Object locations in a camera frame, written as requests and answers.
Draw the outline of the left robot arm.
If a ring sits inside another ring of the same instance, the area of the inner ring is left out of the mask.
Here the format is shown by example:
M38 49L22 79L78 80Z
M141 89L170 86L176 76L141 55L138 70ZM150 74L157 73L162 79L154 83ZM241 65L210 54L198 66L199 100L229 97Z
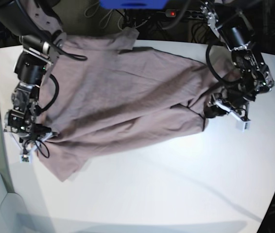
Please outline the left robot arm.
M258 94L270 92L275 85L257 44L254 28L243 12L256 1L216 3L203 0L201 3L201 11L216 36L207 46L206 64L221 87L218 93L212 94L204 114L207 118L232 114L238 120L248 122L249 103L255 101ZM239 70L240 77L229 80L215 71L210 51L217 43L224 44L230 51L233 66Z

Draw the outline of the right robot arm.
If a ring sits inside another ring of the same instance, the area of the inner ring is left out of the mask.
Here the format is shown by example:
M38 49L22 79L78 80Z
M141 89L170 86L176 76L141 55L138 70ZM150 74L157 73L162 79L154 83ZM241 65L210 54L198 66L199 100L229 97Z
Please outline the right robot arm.
M44 137L56 134L51 128L37 124L36 119L57 99L59 84L52 70L59 56L76 61L85 61L87 57L63 50L67 35L47 0L0 0L0 22L19 37L23 46L14 68L19 83L12 93L13 109L6 113L4 129L17 134L22 144L41 142ZM41 108L39 89L45 79L53 81L55 93Z

